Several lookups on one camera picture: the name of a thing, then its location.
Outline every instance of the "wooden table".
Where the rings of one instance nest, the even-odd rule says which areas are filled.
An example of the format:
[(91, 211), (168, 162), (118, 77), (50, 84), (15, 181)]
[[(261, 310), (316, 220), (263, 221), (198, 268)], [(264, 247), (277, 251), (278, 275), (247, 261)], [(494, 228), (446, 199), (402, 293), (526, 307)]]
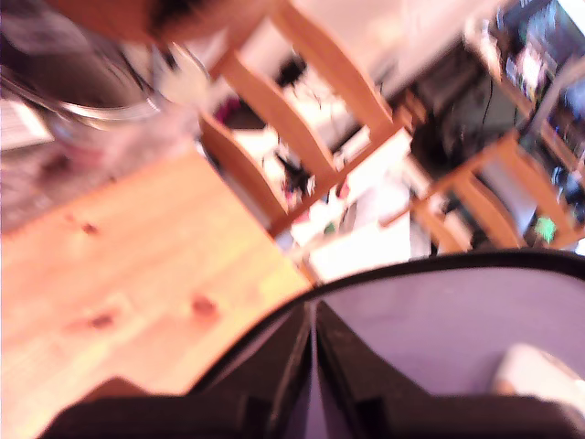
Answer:
[(309, 288), (192, 153), (2, 237), (2, 433), (37, 435), (121, 377), (180, 394)]

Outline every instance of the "cable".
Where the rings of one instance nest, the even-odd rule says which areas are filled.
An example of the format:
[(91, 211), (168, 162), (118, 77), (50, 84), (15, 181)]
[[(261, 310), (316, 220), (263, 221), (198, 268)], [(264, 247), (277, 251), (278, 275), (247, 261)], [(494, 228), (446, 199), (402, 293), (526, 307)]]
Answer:
[(492, 104), (492, 98), (494, 97), (494, 80), (490, 78), (490, 97), (487, 100), (487, 105), (485, 106), (484, 118), (482, 119), (482, 128), (481, 131), (484, 130), (485, 126), (485, 119), (487, 118), (487, 113), (490, 111), (490, 105)]

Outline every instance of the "wood knot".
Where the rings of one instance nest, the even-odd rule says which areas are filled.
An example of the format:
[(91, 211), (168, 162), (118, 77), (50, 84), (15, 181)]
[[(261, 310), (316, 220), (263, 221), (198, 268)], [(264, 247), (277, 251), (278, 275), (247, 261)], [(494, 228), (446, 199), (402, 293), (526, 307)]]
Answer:
[(216, 311), (216, 306), (205, 296), (196, 297), (191, 303), (191, 309), (195, 314), (211, 316)]
[(81, 226), (81, 229), (88, 235), (97, 235), (100, 233), (100, 230), (93, 224), (90, 224), (89, 222), (83, 224), (83, 226)]
[(107, 314), (102, 314), (90, 320), (90, 326), (96, 329), (104, 329), (111, 324), (113, 324), (113, 318)]

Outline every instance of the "electronic device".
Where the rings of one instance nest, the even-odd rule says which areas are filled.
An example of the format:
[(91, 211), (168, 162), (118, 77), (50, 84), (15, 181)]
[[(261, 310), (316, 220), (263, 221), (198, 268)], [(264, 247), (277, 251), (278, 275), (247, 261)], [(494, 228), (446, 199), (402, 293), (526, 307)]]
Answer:
[(559, 359), (527, 344), (506, 352), (494, 387), (498, 393), (564, 402), (585, 416), (585, 380)]
[(585, 54), (585, 3), (521, 0), (498, 12), (497, 33), (505, 75), (532, 102), (569, 58)]

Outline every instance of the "person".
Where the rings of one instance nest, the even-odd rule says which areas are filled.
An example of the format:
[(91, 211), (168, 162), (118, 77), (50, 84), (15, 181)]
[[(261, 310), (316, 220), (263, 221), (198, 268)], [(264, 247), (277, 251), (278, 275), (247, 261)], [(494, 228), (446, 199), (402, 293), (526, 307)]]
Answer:
[(162, 44), (237, 35), (274, 0), (47, 0), (70, 20), (114, 40)]

